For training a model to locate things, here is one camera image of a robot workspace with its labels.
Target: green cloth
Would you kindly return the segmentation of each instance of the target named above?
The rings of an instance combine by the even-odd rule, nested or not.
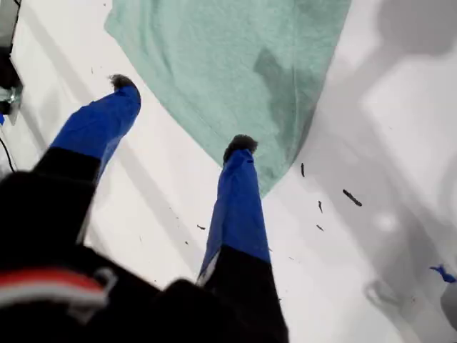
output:
[[[113,0],[106,30],[170,115],[220,165],[259,142],[266,194],[311,124],[351,0]]]

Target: small black speck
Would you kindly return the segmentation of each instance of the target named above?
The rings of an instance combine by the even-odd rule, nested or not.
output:
[[[353,201],[354,204],[356,204],[357,206],[361,207],[362,206],[362,203],[357,200],[354,195],[352,195],[351,193],[349,193],[348,191],[346,191],[345,189],[343,189],[343,193],[344,195],[346,195],[350,200]]]

